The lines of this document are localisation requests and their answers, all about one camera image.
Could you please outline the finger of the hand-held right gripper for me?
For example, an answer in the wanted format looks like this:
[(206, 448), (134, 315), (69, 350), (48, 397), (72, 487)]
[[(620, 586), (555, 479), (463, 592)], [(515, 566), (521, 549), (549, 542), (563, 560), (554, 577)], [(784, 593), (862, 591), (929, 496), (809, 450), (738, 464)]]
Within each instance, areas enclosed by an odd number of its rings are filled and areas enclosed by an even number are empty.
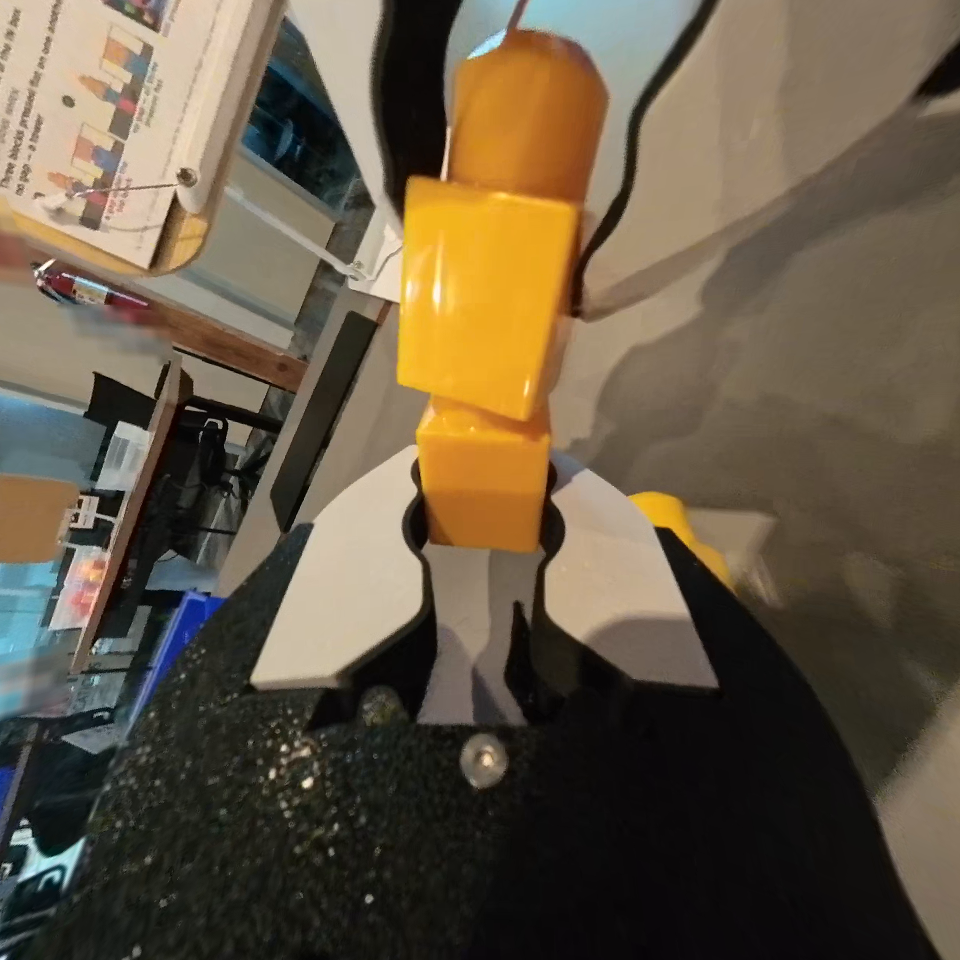
[(402, 217), (388, 191), (378, 91), (387, 7), (381, 1), (290, 1), (289, 16), (306, 41), (373, 207), (390, 216), (402, 240)]
[(630, 97), (623, 199), (584, 252), (582, 317), (725, 254), (915, 114), (958, 43), (958, 2), (715, 2), (684, 39), (668, 77)]

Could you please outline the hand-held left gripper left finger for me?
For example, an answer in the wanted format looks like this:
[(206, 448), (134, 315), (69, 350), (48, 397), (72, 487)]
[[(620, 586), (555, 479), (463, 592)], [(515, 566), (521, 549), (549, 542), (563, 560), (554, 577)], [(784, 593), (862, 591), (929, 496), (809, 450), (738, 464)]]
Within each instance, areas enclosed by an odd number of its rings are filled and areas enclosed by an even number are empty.
[(256, 689), (335, 689), (412, 624), (425, 569), (404, 534), (415, 505), (409, 445), (340, 492), (314, 518), (252, 669)]

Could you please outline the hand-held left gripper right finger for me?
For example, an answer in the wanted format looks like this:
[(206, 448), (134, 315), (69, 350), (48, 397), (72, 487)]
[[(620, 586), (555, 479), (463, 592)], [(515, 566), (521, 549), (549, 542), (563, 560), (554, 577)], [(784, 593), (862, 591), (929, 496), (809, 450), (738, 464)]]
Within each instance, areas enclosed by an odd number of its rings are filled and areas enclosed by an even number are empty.
[(652, 522), (562, 452), (545, 503), (534, 615), (632, 681), (716, 689), (718, 680)]

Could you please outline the yellow toy block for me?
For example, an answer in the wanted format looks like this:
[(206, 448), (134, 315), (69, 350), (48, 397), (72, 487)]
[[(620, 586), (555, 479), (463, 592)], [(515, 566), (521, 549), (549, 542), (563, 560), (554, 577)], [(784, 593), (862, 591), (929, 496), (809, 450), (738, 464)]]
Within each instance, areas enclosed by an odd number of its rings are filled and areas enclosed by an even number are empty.
[(457, 70), (446, 178), (405, 191), (397, 380), (527, 422), (558, 365), (608, 110), (577, 43), (510, 30)]
[(655, 528), (672, 532), (729, 591), (735, 589), (726, 558), (695, 533), (681, 499), (650, 490), (633, 494), (628, 499)]
[(538, 549), (551, 450), (546, 404), (530, 420), (514, 421), (431, 397), (415, 439), (432, 544)]

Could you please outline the blue plastic bin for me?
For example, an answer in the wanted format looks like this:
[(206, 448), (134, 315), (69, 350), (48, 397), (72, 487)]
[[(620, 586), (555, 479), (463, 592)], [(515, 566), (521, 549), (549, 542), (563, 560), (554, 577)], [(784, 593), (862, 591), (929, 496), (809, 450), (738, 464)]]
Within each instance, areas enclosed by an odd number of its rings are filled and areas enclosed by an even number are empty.
[(226, 603), (226, 599), (197, 591), (186, 591), (175, 608), (154, 654), (151, 655), (146, 676), (141, 682), (129, 713), (129, 724), (134, 725), (154, 696), (180, 654), (197, 636), (199, 630)]

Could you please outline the clear box of coloured blocks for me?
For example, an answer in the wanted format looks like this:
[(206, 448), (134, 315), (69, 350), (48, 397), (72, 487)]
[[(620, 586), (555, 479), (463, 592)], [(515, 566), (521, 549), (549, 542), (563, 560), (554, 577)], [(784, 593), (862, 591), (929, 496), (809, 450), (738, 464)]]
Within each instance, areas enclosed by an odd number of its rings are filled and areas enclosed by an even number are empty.
[(98, 546), (76, 546), (67, 552), (63, 583), (54, 591), (49, 632), (87, 627), (109, 565), (109, 552)]

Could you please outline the white clip bar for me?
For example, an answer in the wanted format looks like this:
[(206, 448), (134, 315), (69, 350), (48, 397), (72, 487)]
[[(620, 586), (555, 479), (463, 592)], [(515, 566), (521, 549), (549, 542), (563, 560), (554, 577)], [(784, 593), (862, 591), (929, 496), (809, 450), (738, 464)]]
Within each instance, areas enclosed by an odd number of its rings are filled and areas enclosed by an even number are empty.
[(208, 213), (276, 43), (285, 1), (217, 2), (174, 135), (175, 198), (189, 215)]

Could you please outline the black office chair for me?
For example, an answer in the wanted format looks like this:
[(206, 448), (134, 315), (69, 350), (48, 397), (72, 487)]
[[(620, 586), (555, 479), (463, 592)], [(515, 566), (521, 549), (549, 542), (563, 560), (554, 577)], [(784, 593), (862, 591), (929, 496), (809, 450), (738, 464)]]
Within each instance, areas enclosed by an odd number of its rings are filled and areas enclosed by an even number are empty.
[(162, 550), (188, 546), (200, 535), (234, 537), (232, 526), (203, 523), (214, 500), (234, 501), (246, 511), (256, 475), (230, 463), (230, 418), (226, 404), (198, 396), (177, 406), (146, 498), (147, 531)]

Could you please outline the wooden desk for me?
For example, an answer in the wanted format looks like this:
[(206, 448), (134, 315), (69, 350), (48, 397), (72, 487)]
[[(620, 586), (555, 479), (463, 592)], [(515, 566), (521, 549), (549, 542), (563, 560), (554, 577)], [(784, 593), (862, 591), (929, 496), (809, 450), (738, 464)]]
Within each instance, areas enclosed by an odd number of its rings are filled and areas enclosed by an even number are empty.
[(162, 383), (154, 403), (149, 425), (149, 443), (136, 479), (118, 511), (113, 533), (106, 551), (102, 578), (90, 607), (89, 618), (80, 630), (68, 666), (68, 676), (82, 675), (90, 665), (91, 651), (127, 571), (131, 544), (143, 522), (145, 504), (151, 486), (159, 474), (160, 463), (179, 413), (191, 396), (193, 381), (184, 372), (183, 359), (174, 354), (162, 370)]

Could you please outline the instruction sheet on white stand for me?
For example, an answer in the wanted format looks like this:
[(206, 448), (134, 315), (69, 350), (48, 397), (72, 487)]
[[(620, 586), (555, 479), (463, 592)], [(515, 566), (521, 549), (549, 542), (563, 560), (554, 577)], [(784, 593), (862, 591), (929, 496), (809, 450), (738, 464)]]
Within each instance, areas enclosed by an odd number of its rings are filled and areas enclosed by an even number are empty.
[[(232, 156), (228, 162), (228, 166), (225, 168), (224, 177), (220, 180), (219, 186), (221, 190), (218, 192), (218, 195), (215, 198), (215, 201), (210, 205), (209, 210), (204, 215), (193, 216), (186, 213), (183, 210), (176, 199), (176, 189), (174, 186), (174, 198), (171, 202), (170, 209), (167, 214), (167, 219), (158, 239), (158, 243), (152, 258), (150, 269), (148, 270), (149, 276), (163, 276), (174, 273), (178, 270), (189, 265), (193, 260), (198, 258), (199, 254), (202, 252), (203, 247), (207, 243), (210, 231), (217, 217), (217, 212), (222, 204), (222, 201), (226, 197), (226, 188), (230, 184), (230, 172), (231, 167), (234, 162), (234, 154), (236, 148), (239, 146), (241, 139), (243, 137), (244, 131), (248, 124), (250, 114), (255, 105), (257, 99), (258, 90), (256, 92), (255, 98), (249, 110), (249, 113), (246, 117), (246, 125), (243, 127), (243, 131), (239, 137), (238, 142), (234, 148)], [(183, 121), (177, 123), (174, 135), (179, 131)]]

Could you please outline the printed instruction sheet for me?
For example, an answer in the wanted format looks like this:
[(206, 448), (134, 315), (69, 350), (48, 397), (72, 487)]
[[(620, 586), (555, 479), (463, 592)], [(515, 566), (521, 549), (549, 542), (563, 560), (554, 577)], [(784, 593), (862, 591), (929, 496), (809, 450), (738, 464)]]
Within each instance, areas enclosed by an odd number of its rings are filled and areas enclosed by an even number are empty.
[(217, 2), (2, 2), (2, 203), (150, 268)]

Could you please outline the cork panel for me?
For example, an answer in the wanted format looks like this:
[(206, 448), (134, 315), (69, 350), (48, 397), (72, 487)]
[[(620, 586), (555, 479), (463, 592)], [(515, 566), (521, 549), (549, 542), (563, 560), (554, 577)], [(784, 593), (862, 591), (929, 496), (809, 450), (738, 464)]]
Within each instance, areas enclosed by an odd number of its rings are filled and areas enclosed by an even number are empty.
[(1, 563), (39, 565), (57, 558), (79, 497), (74, 483), (1, 474)]

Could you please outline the red fire extinguisher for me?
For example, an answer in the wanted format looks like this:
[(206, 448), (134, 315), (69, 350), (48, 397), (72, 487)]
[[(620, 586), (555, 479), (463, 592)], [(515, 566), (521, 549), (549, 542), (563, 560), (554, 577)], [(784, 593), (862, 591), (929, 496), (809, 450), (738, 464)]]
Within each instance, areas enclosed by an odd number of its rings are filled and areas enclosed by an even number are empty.
[(103, 307), (124, 312), (151, 308), (149, 301), (68, 270), (55, 259), (31, 261), (30, 269), (38, 291), (58, 304)]

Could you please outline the black white printed sign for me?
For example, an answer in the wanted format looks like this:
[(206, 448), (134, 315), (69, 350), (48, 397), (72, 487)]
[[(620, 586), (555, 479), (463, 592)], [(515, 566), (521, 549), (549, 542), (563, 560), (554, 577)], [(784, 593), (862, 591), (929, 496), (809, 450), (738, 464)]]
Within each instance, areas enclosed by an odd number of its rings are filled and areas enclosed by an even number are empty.
[(3, 940), (45, 921), (60, 904), (82, 859), (86, 838), (45, 853), (32, 824), (23, 818), (2, 857), (1, 934)]

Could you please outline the wooden post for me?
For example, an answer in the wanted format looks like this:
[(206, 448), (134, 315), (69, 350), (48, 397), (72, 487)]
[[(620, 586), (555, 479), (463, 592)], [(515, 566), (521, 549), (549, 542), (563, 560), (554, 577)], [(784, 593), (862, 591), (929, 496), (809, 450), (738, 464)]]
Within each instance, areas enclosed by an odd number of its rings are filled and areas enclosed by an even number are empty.
[(291, 394), (302, 387), (307, 363), (290, 350), (167, 301), (154, 312), (181, 353)]

